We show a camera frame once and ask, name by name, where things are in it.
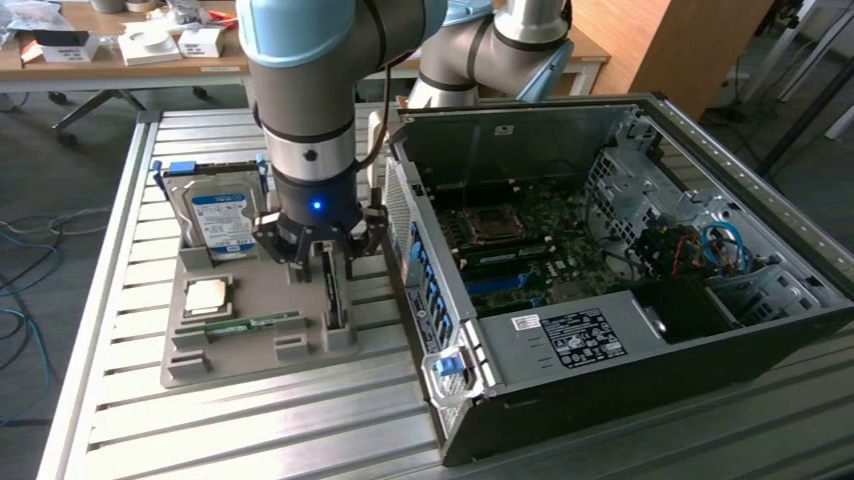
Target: blue cable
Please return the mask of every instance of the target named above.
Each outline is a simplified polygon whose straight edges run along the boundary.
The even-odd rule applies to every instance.
[[[733,234],[733,240],[736,241],[736,246],[738,248],[738,256],[741,257],[742,264],[742,272],[749,272],[750,270],[750,256],[748,255],[748,249],[745,248],[745,241],[742,240],[742,235],[738,233],[738,229],[736,225],[728,222],[712,222],[709,225],[704,227],[700,232],[700,241],[701,244],[705,245],[704,253],[706,254],[706,258],[716,265],[718,264],[718,258],[716,257],[714,251],[712,250],[712,245],[708,245],[709,240],[709,231],[722,228]]]
[[[48,390],[51,388],[51,369],[48,367],[48,354],[44,349],[44,341],[42,340],[42,333],[39,333],[39,328],[36,327],[35,322],[27,318],[23,312],[19,310],[12,310],[11,308],[0,308],[0,313],[6,313],[8,315],[14,315],[22,318],[32,331],[34,337],[36,339],[36,346],[39,347],[39,353],[42,354],[42,366],[44,367],[44,387],[42,389],[42,395],[39,395],[34,401],[31,401],[18,412],[15,412],[11,416],[8,416],[3,421],[0,421],[0,428],[4,427],[12,420],[24,415],[36,404],[44,400],[48,395]]]
[[[50,250],[51,253],[54,254],[54,263],[51,264],[51,267],[48,268],[47,272],[44,272],[44,274],[42,274],[39,278],[36,278],[32,282],[30,282],[23,287],[19,287],[14,290],[10,290],[10,289],[0,290],[0,297],[8,297],[10,295],[15,295],[16,293],[23,292],[28,288],[35,287],[39,283],[44,281],[46,278],[48,278],[54,274],[54,272],[56,272],[56,269],[59,268],[59,265],[62,263],[62,253],[55,246],[47,245],[43,243],[27,243],[19,240],[18,238],[12,237],[10,234],[7,234],[3,231],[0,231],[0,237],[6,238],[10,242],[12,242],[15,245],[20,247],[42,248],[42,249]]]

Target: metal table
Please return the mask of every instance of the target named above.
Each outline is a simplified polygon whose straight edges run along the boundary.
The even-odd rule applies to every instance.
[[[377,107],[358,110],[362,135]],[[143,114],[39,479],[785,479],[854,468],[848,328],[750,384],[445,469],[382,257],[357,265],[359,360],[165,389],[178,225],[149,166],[263,149],[249,110]]]

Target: blue hard drive label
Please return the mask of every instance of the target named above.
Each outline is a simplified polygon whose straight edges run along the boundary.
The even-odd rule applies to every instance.
[[[246,216],[249,202],[243,193],[206,195],[193,198],[199,229],[217,260],[247,255],[255,247],[253,221]]]
[[[542,319],[541,324],[566,368],[626,355],[626,348],[598,308]]]

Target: chair wheel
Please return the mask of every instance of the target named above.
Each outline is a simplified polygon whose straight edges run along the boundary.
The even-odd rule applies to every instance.
[[[74,147],[78,145],[78,137],[71,133],[60,133],[56,135],[56,141],[64,147]]]
[[[68,97],[62,92],[50,92],[48,100],[51,100],[56,105],[66,105],[68,103]]]
[[[209,95],[209,91],[202,87],[193,87],[193,94],[201,100],[207,100],[209,98],[211,98],[211,95]]]

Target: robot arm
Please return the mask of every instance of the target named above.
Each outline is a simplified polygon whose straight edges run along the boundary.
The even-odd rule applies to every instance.
[[[363,211],[357,199],[371,159],[355,158],[354,88],[439,30],[446,9],[447,0],[238,0],[279,202],[255,235],[298,269],[317,241],[335,241],[349,258],[378,242],[350,234],[371,214],[385,223],[379,202]]]
[[[541,101],[573,52],[572,0],[450,0],[439,33],[425,43],[410,108],[473,105],[478,84]]]

